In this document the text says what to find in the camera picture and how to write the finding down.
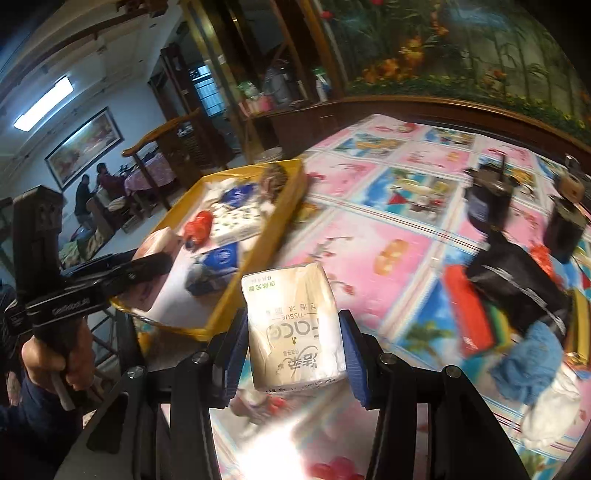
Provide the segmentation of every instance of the black bag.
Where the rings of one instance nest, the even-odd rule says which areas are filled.
[[[491,232],[488,245],[466,269],[474,287],[505,312],[520,334],[540,320],[563,343],[570,323],[570,297],[525,250],[507,241],[502,233]]]

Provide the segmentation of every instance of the fluorescent lamp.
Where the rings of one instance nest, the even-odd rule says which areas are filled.
[[[18,117],[14,126],[19,130],[28,132],[33,128],[39,120],[41,120],[47,113],[60,103],[64,98],[74,91],[72,84],[68,77],[63,77],[56,83],[49,92],[43,95],[35,105],[33,105],[27,113]]]

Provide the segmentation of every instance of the screw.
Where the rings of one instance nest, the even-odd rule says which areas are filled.
[[[194,364],[204,364],[209,360],[209,354],[207,352],[197,352],[191,360]]]
[[[447,373],[448,377],[452,378],[460,378],[462,376],[462,370],[460,370],[455,365],[450,365],[445,369],[445,373]]]
[[[144,367],[131,367],[127,370],[127,376],[130,378],[139,378],[144,374]]]
[[[379,356],[379,361],[382,362],[384,365],[393,365],[396,363],[396,355],[394,355],[393,353],[382,353],[382,355]]]

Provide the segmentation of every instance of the framed painting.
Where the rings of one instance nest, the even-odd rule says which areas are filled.
[[[72,132],[45,157],[45,161],[57,184],[64,190],[122,141],[109,107],[105,107]]]

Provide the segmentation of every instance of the person's arm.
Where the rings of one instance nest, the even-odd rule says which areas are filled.
[[[0,408],[0,430],[38,458],[58,466],[82,430],[80,412],[63,410],[53,390],[52,371],[62,371],[65,359],[32,337],[22,347],[27,370],[16,407]],[[92,334],[80,322],[78,342],[67,363],[66,381],[74,390],[90,387],[94,377]]]

